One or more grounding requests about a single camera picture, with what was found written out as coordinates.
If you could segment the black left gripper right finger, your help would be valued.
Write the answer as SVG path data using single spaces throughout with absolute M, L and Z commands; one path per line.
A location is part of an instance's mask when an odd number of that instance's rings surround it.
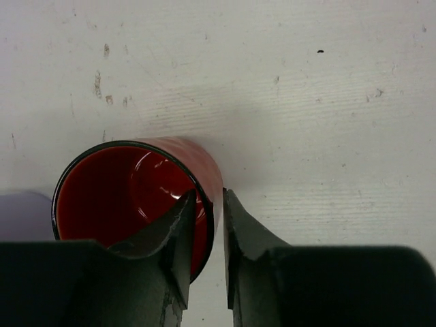
M 434 326 L 435 273 L 402 246 L 293 246 L 223 193 L 235 326 Z

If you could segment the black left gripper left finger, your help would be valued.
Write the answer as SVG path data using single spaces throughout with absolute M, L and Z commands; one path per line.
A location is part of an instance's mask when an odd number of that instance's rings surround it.
M 105 248 L 94 240 L 1 244 L 2 326 L 180 326 L 196 193 Z

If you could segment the lilac plastic cup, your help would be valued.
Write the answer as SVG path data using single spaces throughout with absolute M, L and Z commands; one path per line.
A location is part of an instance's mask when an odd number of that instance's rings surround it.
M 50 198 L 32 191 L 1 194 L 1 242 L 54 239 Z

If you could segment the red mug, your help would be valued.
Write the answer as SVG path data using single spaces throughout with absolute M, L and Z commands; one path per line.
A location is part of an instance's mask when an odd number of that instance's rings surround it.
M 210 257 L 223 207 L 218 164 L 186 138 L 112 140 L 81 153 L 65 168 L 52 198 L 57 240 L 96 240 L 110 247 L 196 192 L 191 278 Z

